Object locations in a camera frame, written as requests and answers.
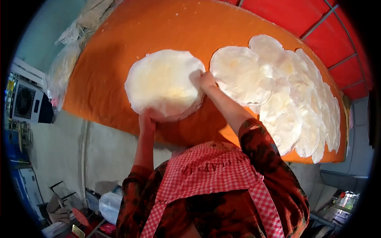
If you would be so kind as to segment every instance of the orange table cover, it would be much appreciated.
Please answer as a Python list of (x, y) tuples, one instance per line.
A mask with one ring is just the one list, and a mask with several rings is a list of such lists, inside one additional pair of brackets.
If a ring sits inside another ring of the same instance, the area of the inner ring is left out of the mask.
[[(248, 46), (266, 34), (285, 49), (302, 48), (339, 99), (341, 141), (338, 153), (325, 146), (321, 162), (340, 162), (346, 147), (346, 118), (340, 90), (321, 60), (287, 30), (239, 7), (211, 0), (125, 0), (103, 22), (82, 51), (70, 77), (64, 110), (106, 126), (139, 134), (138, 115), (131, 109), (124, 83), (131, 65), (147, 53), (163, 49), (189, 51), (209, 68), (213, 53), (224, 46)], [(157, 125), (156, 141), (194, 146), (238, 138), (209, 98), (189, 117)], [(312, 163), (293, 151), (285, 161)]]

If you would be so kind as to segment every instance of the chair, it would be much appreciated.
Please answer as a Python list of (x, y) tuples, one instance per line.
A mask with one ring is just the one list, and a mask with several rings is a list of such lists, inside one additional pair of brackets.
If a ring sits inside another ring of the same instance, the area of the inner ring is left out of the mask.
[[(62, 183), (62, 182), (63, 182), (63, 181), (61, 181), (61, 182), (59, 182), (59, 183), (56, 183), (55, 185), (53, 185), (53, 186), (51, 186), (51, 187), (49, 187), (49, 188), (53, 191), (53, 193), (56, 193), (56, 192), (54, 192), (53, 188), (54, 188), (55, 186), (59, 185), (59, 184)], [(62, 199), (62, 202), (66, 201), (66, 200), (67, 200), (66, 198), (72, 196), (72, 195), (75, 194), (75, 193), (77, 193), (77, 192), (70, 193), (69, 195), (64, 196), (63, 198), (61, 198), (61, 199)]]
[(57, 221), (61, 221), (61, 222), (69, 224), (70, 223), (70, 213), (71, 213), (71, 211), (69, 211), (66, 208), (66, 205), (64, 204), (64, 202), (67, 201), (68, 197), (72, 196), (73, 194), (75, 194), (77, 192), (70, 193), (69, 195), (64, 196), (63, 198), (61, 198), (58, 194), (56, 194), (56, 192), (54, 191), (53, 188), (55, 186), (59, 185), (62, 182), (63, 181), (60, 181), (59, 183), (56, 183), (53, 186), (49, 187), (53, 191), (53, 196), (52, 196), (52, 198), (50, 199), (50, 201), (48, 203), (40, 204), (39, 208), (40, 208), (40, 210), (43, 207), (46, 208), (45, 210), (48, 213), (48, 217), (49, 217), (50, 221), (49, 221), (49, 219), (47, 219), (45, 217), (46, 216), (45, 212), (41, 212), (41, 215), (44, 218), (46, 218), (48, 220), (48, 222), (55, 223)]

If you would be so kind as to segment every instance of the floor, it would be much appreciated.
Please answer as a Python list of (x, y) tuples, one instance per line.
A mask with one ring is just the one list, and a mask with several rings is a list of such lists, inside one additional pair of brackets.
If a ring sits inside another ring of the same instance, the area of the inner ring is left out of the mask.
[[(85, 187), (100, 194), (121, 185), (133, 164), (137, 136), (61, 111), (54, 124), (32, 124), (34, 147), (31, 162), (43, 200), (49, 201), (49, 186), (64, 181), (54, 190), (78, 207), (84, 201)], [(154, 166), (170, 158), (174, 148), (155, 144)], [(330, 199), (336, 188), (323, 185), (319, 165), (290, 165), (307, 194), (311, 210)]]

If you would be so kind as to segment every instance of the red gingham apron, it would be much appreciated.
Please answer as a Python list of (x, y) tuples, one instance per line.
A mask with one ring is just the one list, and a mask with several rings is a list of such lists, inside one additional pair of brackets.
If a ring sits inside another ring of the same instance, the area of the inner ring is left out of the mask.
[(164, 209), (170, 202), (194, 195), (239, 189), (248, 189), (267, 237), (284, 237), (277, 209), (263, 183), (263, 175), (255, 171), (240, 148), (227, 143), (216, 148), (216, 143), (197, 145), (169, 160), (155, 205), (140, 237), (154, 236)]

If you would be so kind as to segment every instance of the sleeve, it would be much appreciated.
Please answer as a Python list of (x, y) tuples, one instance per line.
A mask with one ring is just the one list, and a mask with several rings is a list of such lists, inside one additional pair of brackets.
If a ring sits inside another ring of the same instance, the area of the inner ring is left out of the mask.
[(281, 159), (272, 137), (260, 121), (246, 120), (238, 136), (242, 151), (256, 171), (264, 176), (263, 182), (277, 208), (285, 236), (299, 237), (309, 221), (309, 204), (296, 176)]
[(122, 185), (123, 199), (116, 224), (118, 234), (128, 234), (130, 225), (133, 222), (133, 214), (137, 209), (141, 193), (151, 173), (152, 171), (147, 168), (134, 165), (128, 177), (124, 179)]

